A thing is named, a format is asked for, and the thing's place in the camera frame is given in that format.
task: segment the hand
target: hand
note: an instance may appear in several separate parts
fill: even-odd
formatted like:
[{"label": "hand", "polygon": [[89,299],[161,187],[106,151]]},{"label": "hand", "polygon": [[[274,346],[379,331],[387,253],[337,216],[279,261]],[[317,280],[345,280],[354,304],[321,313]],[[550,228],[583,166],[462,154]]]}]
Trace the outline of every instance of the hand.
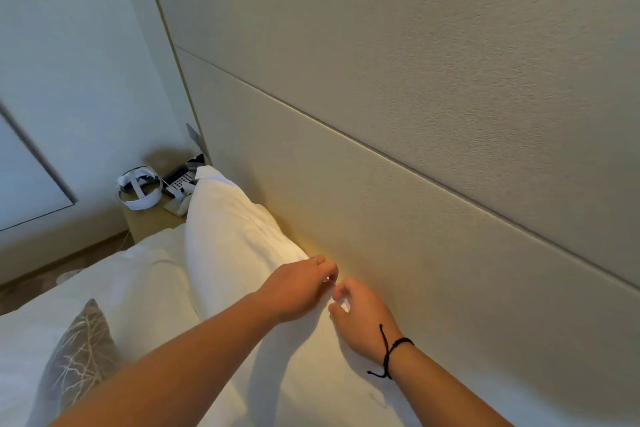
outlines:
[{"label": "hand", "polygon": [[403,337],[396,319],[380,294],[355,278],[344,279],[333,291],[333,300],[341,301],[345,297],[349,297],[349,312],[337,303],[329,306],[338,334],[356,353],[382,366],[387,351],[380,334],[380,324],[391,348],[394,341]]},{"label": "hand", "polygon": [[338,265],[322,255],[278,267],[255,293],[277,322],[299,319],[335,286]]}]

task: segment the cushion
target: cushion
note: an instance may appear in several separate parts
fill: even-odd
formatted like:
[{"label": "cushion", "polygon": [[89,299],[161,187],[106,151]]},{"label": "cushion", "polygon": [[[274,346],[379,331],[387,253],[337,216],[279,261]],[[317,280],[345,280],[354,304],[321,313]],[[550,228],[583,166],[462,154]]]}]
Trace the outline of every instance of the cushion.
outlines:
[{"label": "cushion", "polygon": [[44,368],[26,427],[45,427],[120,369],[122,359],[94,299],[71,322]]},{"label": "cushion", "polygon": [[[186,253],[195,306],[210,318],[255,291],[279,265],[307,255],[268,211],[210,166],[200,167]],[[326,305],[274,328],[238,368],[203,425],[420,425],[380,367],[342,344]]]}]

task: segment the floor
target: floor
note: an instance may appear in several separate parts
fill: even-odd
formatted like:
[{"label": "floor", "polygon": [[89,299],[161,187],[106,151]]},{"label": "floor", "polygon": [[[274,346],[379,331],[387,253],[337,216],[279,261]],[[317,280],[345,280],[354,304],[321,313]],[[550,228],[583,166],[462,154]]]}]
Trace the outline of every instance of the floor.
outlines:
[{"label": "floor", "polygon": [[131,234],[121,235],[90,246],[82,252],[73,254],[69,259],[63,259],[53,269],[49,269],[36,277],[28,278],[8,289],[0,290],[0,316],[16,310],[40,294],[56,286],[56,278],[64,272],[86,269],[120,250],[133,246]]}]

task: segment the white vr headset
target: white vr headset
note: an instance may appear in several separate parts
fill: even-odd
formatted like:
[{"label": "white vr headset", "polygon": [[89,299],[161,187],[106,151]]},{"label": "white vr headset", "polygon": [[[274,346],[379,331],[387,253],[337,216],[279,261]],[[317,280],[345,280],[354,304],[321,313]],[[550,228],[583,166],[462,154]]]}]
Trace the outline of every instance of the white vr headset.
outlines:
[{"label": "white vr headset", "polygon": [[[150,184],[156,184],[156,187],[149,194],[145,194],[142,188]],[[118,199],[133,211],[148,209],[160,201],[163,187],[162,178],[151,167],[136,167],[118,178]],[[135,191],[138,199],[131,201],[122,199],[123,192],[131,192],[132,190]]]}]

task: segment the gray decorative pillow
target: gray decorative pillow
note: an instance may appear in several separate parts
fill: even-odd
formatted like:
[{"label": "gray decorative pillow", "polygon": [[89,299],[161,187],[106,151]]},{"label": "gray decorative pillow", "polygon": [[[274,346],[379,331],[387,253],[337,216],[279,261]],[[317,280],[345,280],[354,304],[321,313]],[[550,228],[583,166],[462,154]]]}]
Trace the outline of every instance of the gray decorative pillow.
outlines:
[{"label": "gray decorative pillow", "polygon": [[44,368],[25,427],[45,427],[123,365],[94,299],[73,320]]}]

